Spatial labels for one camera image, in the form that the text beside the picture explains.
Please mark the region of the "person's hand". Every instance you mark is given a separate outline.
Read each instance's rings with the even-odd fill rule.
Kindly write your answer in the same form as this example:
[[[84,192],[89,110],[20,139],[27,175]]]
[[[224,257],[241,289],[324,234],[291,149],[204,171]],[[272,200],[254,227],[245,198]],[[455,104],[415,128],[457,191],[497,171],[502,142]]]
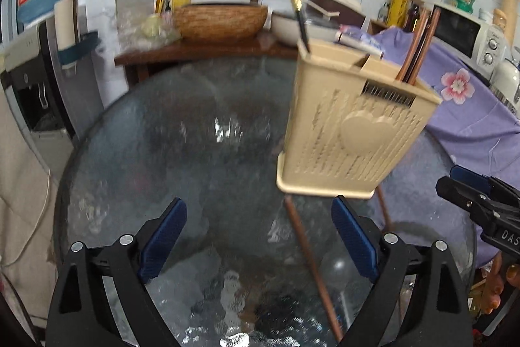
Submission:
[[[519,266],[513,264],[508,267],[506,276],[501,276],[502,254],[498,253],[494,257],[494,261],[487,275],[484,289],[480,299],[480,311],[482,314],[491,314],[500,306],[501,294],[504,290],[505,283],[519,288]]]

